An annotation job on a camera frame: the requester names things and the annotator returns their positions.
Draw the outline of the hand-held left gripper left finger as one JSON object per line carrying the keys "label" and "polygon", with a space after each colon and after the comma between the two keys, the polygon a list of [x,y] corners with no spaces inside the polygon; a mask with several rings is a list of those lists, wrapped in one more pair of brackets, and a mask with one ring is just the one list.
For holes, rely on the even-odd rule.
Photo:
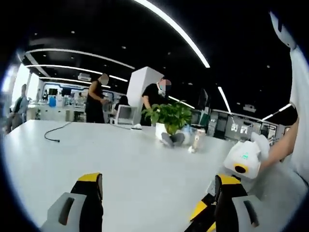
{"label": "hand-held left gripper left finger", "polygon": [[42,232],[101,232],[102,174],[84,174],[48,209]]}

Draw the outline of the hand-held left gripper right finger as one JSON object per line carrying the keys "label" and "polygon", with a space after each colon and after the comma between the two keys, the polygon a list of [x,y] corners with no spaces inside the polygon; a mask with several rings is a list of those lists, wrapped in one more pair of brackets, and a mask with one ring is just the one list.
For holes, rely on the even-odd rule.
{"label": "hand-held left gripper right finger", "polygon": [[214,213],[217,232],[269,232],[270,211],[241,182],[224,174],[215,176]]}

